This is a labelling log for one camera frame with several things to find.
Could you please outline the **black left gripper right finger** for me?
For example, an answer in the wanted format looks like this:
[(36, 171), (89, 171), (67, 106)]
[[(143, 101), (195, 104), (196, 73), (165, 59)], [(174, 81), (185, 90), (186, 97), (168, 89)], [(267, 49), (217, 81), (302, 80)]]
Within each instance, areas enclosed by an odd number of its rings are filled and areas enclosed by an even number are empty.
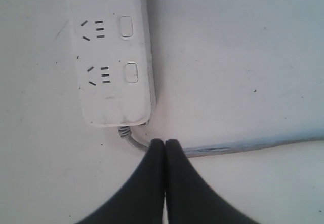
[(169, 223), (256, 223), (204, 181), (175, 139), (165, 143), (165, 170)]

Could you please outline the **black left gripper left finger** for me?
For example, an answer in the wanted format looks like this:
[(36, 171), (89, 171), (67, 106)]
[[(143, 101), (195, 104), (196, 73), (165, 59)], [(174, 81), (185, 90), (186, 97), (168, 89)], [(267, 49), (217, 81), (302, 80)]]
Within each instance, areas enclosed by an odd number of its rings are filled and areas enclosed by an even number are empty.
[(154, 139), (126, 183), (80, 223), (162, 223), (165, 145)]

